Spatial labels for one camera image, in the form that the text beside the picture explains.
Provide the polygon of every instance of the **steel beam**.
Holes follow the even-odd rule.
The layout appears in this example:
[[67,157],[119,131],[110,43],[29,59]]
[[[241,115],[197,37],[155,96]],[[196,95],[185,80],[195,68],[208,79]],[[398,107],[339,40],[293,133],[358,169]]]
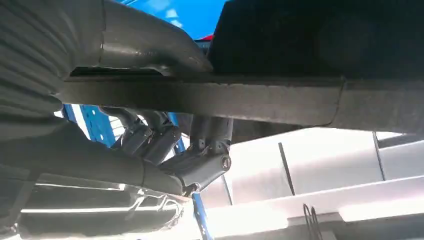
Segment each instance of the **steel beam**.
[[64,103],[302,126],[424,133],[424,81],[146,75],[69,78]]
[[341,79],[245,76],[71,77],[64,103],[230,117],[300,125],[327,125],[336,114]]

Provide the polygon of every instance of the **reflective surface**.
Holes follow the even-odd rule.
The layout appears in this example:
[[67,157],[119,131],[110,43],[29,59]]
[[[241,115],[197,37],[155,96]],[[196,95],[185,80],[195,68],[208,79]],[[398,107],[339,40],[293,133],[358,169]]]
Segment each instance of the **reflective surface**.
[[51,239],[151,232],[173,227],[186,207],[192,212],[192,204],[190,198],[137,186],[43,174],[16,223],[9,231],[0,232],[0,239],[13,235]]

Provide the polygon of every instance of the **blue wall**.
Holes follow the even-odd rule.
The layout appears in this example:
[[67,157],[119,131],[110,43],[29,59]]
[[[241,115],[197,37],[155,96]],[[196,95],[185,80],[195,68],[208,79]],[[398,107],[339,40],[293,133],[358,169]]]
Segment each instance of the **blue wall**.
[[118,0],[176,26],[193,39],[214,33],[227,0]]

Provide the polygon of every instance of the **bolt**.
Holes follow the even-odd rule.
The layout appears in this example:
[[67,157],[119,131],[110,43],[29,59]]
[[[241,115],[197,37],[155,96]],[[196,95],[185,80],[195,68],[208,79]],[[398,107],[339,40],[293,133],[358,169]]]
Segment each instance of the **bolt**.
[[223,169],[229,169],[231,166],[231,159],[228,156],[223,156],[221,158],[221,166]]
[[148,128],[148,129],[146,130],[146,132],[144,133],[144,136],[148,137],[148,136],[150,136],[150,135],[152,135],[152,134],[153,134],[153,131],[152,131],[150,128]]

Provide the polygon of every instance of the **dark panel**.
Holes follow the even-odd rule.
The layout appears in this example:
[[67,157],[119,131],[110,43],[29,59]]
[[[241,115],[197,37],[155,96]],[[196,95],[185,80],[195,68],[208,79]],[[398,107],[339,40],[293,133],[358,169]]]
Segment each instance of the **dark panel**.
[[208,58],[218,74],[414,78],[423,1],[232,0]]

